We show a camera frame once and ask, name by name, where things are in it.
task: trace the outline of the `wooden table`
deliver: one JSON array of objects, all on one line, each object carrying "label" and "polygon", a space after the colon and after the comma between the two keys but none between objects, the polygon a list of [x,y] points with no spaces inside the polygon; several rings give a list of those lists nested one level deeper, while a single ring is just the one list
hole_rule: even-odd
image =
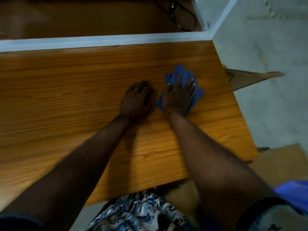
[{"label": "wooden table", "polygon": [[[111,121],[128,86],[157,93],[176,64],[204,96],[190,120],[244,160],[256,148],[211,41],[0,54],[0,208]],[[165,114],[120,143],[87,205],[188,177]]]}]

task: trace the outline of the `gray floor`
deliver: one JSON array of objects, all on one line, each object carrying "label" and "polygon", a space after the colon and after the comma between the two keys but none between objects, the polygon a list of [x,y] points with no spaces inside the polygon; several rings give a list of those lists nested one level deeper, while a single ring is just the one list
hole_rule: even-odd
[{"label": "gray floor", "polygon": [[308,152],[308,0],[238,0],[213,41],[231,69],[281,71],[235,92],[257,146],[300,143]]}]

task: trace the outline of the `cleaning rag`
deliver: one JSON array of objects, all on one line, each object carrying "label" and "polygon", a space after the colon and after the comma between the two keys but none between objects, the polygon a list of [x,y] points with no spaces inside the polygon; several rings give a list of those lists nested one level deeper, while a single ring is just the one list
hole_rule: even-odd
[{"label": "cleaning rag", "polygon": [[[175,67],[175,70],[172,74],[166,74],[165,75],[165,81],[166,83],[171,83],[172,86],[174,86],[175,84],[175,81],[176,81],[176,78],[178,76],[178,74],[181,74],[182,76],[182,82],[181,82],[181,87],[183,87],[187,81],[193,77],[195,78],[195,75],[191,72],[189,72],[187,69],[185,69],[183,66],[181,65],[177,65]],[[198,102],[198,100],[203,96],[204,94],[204,91],[199,87],[197,86],[197,81],[194,80],[194,83],[196,84],[196,87],[195,87],[195,97],[193,98],[192,102],[191,102],[191,105],[189,107],[189,109],[187,110],[187,113],[189,113],[189,111],[191,110],[191,108]],[[156,103],[156,105],[161,109],[161,110],[164,110],[163,108],[163,95],[161,95]]]}]

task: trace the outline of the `blue object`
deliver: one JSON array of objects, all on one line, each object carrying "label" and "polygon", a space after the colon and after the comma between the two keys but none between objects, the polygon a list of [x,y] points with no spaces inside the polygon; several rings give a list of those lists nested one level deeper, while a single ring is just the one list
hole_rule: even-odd
[{"label": "blue object", "polygon": [[308,181],[289,181],[277,186],[274,191],[281,198],[308,212]]},{"label": "blue object", "polygon": [[[185,69],[183,66],[181,65],[176,65],[175,70],[172,74],[166,74],[165,75],[165,81],[166,84],[171,83],[172,86],[174,86],[175,81],[176,81],[176,77],[178,74],[181,74],[182,76],[182,83],[181,83],[181,87],[183,87],[188,79],[190,79],[191,77],[195,78],[195,75],[191,72],[189,72],[187,69]],[[203,96],[204,91],[199,87],[196,86],[195,87],[195,97],[193,98],[191,105],[189,107],[189,109],[187,110],[186,114],[189,113],[189,111],[191,110],[191,108],[198,102],[198,100]],[[163,108],[163,95],[161,95],[156,103],[156,105],[161,109],[164,110]]]}]

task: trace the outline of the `hand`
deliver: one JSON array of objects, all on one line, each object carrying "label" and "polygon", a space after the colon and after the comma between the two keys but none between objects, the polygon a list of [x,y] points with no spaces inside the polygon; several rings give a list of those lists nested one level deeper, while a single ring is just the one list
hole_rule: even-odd
[{"label": "hand", "polygon": [[165,112],[175,110],[186,114],[190,104],[195,96],[195,84],[193,78],[189,79],[187,83],[181,86],[181,75],[178,75],[174,87],[168,84],[163,92],[163,108]]},{"label": "hand", "polygon": [[152,93],[153,89],[148,87],[147,81],[143,80],[131,85],[120,104],[119,116],[129,118],[131,121],[147,116],[152,107],[150,100]]}]

